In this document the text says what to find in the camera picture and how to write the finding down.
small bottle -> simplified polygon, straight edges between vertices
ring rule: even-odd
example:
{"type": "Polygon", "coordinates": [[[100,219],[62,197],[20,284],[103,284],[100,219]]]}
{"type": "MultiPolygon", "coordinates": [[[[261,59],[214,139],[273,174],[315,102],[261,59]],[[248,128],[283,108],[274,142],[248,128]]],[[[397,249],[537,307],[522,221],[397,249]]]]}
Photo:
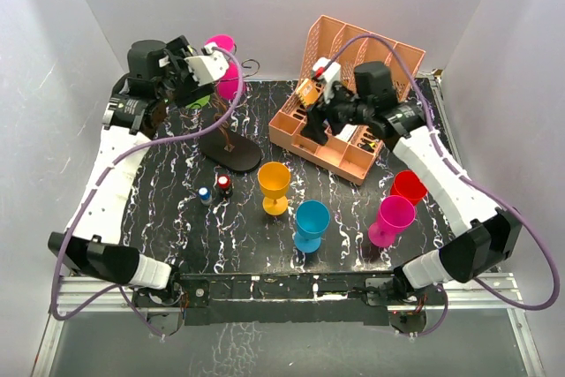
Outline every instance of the small bottle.
{"type": "Polygon", "coordinates": [[[225,174],[221,174],[218,176],[218,180],[216,181],[218,187],[220,187],[220,192],[224,198],[230,198],[233,194],[233,190],[231,188],[231,180],[225,174]]]}
{"type": "Polygon", "coordinates": [[[212,196],[210,195],[210,191],[207,187],[201,187],[198,189],[198,195],[200,196],[200,202],[202,202],[202,205],[212,204],[212,196]]]}

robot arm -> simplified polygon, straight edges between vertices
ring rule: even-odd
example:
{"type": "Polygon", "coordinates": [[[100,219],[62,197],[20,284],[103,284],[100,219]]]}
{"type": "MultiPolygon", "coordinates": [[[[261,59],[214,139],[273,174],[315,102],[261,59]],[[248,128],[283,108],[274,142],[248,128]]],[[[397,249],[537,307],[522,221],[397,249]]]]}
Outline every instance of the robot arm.
{"type": "MultiPolygon", "coordinates": [[[[137,41],[128,52],[129,73],[114,86],[104,113],[100,148],[79,209],[93,188],[96,196],[76,227],[66,249],[64,264],[69,269],[118,284],[170,291],[175,271],[172,266],[148,258],[136,248],[119,246],[122,217],[139,165],[147,148],[113,161],[133,147],[150,141],[167,116],[167,105],[185,107],[214,92],[213,83],[228,69],[215,43],[197,55],[184,38],[137,41]],[[97,180],[112,168],[103,185],[97,180]]],[[[64,233],[53,232],[49,249],[58,255],[64,233]]]]}
{"type": "Polygon", "coordinates": [[[369,125],[373,134],[416,173],[448,219],[456,239],[441,249],[425,253],[395,269],[394,293],[408,297],[415,290],[455,279],[466,283],[512,253],[520,224],[510,213],[485,194],[468,186],[459,177],[467,172],[456,165],[458,174],[448,168],[445,158],[456,162],[444,146],[436,152],[426,127],[422,109],[416,103],[399,102],[389,68],[380,62],[358,65],[354,70],[357,93],[344,87],[334,76],[339,70],[314,66],[314,77],[326,85],[324,95],[307,110],[302,135],[325,144],[328,123],[337,135],[347,124],[369,125]]]}

black oval base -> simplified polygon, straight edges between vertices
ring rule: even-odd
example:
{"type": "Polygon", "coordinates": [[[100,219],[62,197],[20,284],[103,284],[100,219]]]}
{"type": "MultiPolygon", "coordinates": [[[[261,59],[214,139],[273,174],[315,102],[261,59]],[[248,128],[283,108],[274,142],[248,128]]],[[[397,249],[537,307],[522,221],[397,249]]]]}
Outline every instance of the black oval base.
{"type": "Polygon", "coordinates": [[[255,170],[261,162],[259,146],[236,132],[227,130],[233,148],[226,148],[226,139],[222,132],[215,130],[200,137],[199,148],[203,155],[233,172],[249,172],[255,170]]]}

blue bottle cap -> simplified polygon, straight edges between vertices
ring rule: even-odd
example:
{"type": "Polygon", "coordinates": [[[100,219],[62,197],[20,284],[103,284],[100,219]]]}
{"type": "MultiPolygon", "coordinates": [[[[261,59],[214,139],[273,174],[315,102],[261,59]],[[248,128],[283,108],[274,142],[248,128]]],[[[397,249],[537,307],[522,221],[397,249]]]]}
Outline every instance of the blue bottle cap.
{"type": "Polygon", "coordinates": [[[200,196],[201,200],[210,199],[210,191],[206,187],[201,187],[200,189],[198,189],[198,195],[200,196]]]}

gray floor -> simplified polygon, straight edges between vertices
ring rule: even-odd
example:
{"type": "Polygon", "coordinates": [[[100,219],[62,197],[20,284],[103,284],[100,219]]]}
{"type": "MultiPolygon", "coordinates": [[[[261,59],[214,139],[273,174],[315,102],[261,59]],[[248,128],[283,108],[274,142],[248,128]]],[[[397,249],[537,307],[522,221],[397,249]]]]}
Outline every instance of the gray floor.
{"type": "MultiPolygon", "coordinates": [[[[433,312],[428,322],[437,319],[433,312]]],[[[411,343],[358,324],[183,327],[160,343],[131,313],[64,326],[51,376],[525,376],[505,310],[451,311],[411,343]]]]}

